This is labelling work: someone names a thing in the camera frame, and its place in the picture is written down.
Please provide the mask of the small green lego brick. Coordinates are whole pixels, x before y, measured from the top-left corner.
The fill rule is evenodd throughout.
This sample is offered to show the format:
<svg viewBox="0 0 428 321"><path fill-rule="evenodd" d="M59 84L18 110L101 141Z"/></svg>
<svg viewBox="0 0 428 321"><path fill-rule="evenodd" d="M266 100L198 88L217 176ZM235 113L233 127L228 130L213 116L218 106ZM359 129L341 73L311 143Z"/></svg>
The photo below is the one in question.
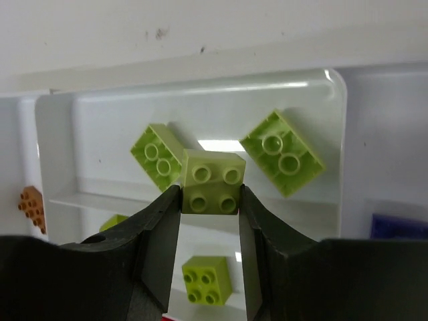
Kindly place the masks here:
<svg viewBox="0 0 428 321"><path fill-rule="evenodd" d="M181 269L190 303L225 305L233 291L226 257L193 256Z"/></svg>

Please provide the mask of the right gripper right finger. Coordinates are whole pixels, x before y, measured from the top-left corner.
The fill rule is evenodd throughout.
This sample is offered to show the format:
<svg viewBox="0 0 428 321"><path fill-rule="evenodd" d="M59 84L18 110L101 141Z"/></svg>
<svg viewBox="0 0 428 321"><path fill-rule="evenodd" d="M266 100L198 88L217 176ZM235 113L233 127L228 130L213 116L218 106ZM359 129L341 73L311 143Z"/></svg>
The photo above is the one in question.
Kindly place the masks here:
<svg viewBox="0 0 428 321"><path fill-rule="evenodd" d="M314 241L241 186L248 320L426 320L427 242Z"/></svg>

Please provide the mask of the small green lego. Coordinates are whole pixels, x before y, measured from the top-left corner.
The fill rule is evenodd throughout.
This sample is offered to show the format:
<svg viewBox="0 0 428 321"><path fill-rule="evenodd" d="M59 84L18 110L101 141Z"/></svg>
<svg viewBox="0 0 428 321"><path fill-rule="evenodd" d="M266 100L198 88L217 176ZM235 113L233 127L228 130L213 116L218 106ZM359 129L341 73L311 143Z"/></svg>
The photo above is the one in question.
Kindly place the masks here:
<svg viewBox="0 0 428 321"><path fill-rule="evenodd" d="M161 192L181 174L184 146L165 124L149 124L130 153Z"/></svg>

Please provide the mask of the orange lego brick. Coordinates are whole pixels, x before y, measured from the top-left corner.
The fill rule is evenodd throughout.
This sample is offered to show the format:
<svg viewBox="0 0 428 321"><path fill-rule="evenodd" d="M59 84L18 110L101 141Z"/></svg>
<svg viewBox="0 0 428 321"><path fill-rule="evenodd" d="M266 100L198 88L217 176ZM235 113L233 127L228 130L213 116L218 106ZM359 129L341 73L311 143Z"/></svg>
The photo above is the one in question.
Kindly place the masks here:
<svg viewBox="0 0 428 321"><path fill-rule="evenodd" d="M26 186L20 194L17 208L24 212L43 235L47 234L42 194L34 186Z"/></svg>

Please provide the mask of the blue lego brick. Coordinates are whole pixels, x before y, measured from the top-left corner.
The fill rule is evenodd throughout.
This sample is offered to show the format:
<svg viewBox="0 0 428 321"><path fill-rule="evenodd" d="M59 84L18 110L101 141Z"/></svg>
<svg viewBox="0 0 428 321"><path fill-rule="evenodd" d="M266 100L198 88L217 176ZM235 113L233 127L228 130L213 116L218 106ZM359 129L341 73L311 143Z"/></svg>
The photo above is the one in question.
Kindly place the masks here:
<svg viewBox="0 0 428 321"><path fill-rule="evenodd" d="M427 240L427 222L373 214L370 238Z"/></svg>

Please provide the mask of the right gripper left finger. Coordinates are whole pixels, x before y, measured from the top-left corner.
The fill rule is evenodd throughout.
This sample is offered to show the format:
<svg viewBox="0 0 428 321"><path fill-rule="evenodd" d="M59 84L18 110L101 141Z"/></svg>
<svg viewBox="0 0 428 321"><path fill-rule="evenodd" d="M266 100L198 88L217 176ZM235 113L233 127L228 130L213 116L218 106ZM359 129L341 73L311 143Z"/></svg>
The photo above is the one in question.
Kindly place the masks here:
<svg viewBox="0 0 428 321"><path fill-rule="evenodd" d="M80 243L1 238L2 320L160 320L181 218L172 186L122 223Z"/></svg>

